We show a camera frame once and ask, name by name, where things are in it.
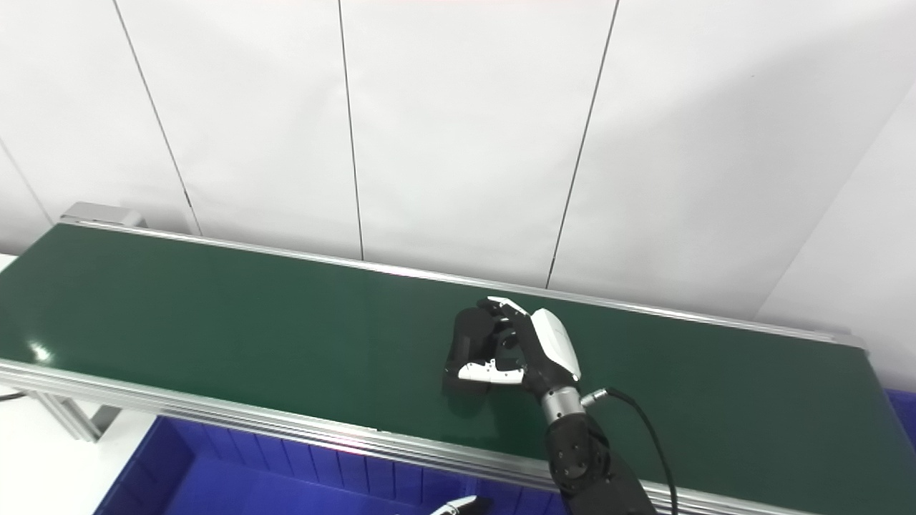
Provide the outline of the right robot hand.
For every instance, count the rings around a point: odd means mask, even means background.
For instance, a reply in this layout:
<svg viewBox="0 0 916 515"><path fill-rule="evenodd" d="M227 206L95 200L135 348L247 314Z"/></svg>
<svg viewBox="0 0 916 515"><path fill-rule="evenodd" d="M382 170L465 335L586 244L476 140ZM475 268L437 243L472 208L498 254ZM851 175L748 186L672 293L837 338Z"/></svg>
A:
<svg viewBox="0 0 916 515"><path fill-rule="evenodd" d="M456 316L444 377L461 386L521 387L539 400L564 388L578 392L581 368L555 314L489 296Z"/></svg>

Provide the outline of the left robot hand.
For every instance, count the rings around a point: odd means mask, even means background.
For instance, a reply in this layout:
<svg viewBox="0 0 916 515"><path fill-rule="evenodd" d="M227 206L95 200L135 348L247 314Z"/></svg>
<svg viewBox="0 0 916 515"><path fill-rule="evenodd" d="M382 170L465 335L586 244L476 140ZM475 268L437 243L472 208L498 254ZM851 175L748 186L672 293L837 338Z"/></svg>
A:
<svg viewBox="0 0 916 515"><path fill-rule="evenodd" d="M477 495L462 496L438 506L437 509L433 509L431 514L472 514L480 508L479 501L480 498Z"/></svg>

